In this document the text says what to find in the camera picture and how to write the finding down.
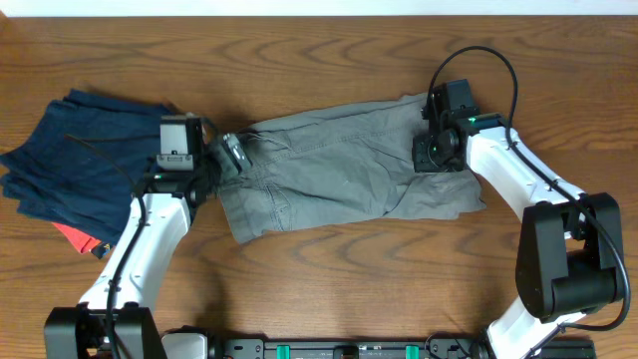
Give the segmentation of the grey shorts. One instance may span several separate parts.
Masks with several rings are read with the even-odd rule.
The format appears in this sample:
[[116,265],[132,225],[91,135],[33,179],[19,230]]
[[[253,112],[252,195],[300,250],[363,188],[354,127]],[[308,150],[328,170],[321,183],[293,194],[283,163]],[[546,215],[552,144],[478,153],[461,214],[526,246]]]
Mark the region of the grey shorts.
[[251,167],[219,196],[234,239],[371,220],[456,219],[484,208],[469,171],[424,174],[412,143],[423,94],[314,110],[238,133]]

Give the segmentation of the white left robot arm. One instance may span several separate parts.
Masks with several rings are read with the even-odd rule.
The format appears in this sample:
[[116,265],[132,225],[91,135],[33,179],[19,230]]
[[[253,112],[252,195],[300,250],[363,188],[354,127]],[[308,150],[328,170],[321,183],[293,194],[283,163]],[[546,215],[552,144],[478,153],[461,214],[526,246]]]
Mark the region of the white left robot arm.
[[164,277],[196,211],[220,180],[251,166],[237,136],[163,135],[133,191],[128,222],[105,268],[73,307],[44,325],[49,358],[212,358],[213,338],[182,327],[162,334],[154,311]]

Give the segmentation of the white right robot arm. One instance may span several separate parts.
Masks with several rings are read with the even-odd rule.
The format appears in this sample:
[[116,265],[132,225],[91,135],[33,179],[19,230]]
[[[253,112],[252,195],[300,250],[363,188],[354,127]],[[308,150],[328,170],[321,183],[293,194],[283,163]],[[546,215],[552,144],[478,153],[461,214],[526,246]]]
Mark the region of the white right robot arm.
[[567,328],[620,302],[618,327],[631,303],[619,206],[553,172],[499,114],[442,115],[414,137],[418,173],[470,170],[486,180],[521,222],[517,297],[470,347],[473,358],[536,358]]

